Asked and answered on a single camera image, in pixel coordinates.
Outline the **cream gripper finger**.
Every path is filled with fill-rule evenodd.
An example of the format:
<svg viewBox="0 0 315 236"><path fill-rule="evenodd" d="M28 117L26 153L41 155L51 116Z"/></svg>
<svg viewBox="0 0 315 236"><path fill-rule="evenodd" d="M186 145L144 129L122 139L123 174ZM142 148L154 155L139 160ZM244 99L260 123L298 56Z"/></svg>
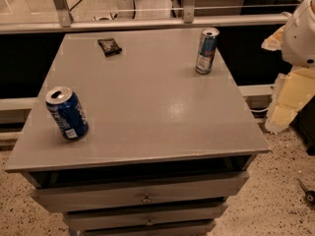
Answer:
<svg viewBox="0 0 315 236"><path fill-rule="evenodd" d="M283 48L284 27L280 27L273 34L267 37L261 47L269 51L277 51Z"/></svg>
<svg viewBox="0 0 315 236"><path fill-rule="evenodd" d="M265 128L280 133L315 95L315 69L293 66L275 80L272 102L268 108Z"/></svg>

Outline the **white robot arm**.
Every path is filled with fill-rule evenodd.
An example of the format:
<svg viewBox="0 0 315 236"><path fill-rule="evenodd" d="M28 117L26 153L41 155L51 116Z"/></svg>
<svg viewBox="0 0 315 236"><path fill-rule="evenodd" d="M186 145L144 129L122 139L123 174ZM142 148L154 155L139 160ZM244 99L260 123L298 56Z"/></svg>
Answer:
<svg viewBox="0 0 315 236"><path fill-rule="evenodd" d="M280 50L292 66L286 76L278 75L275 80L265 121L268 132L280 133L315 96L315 0L303 0L261 47Z"/></svg>

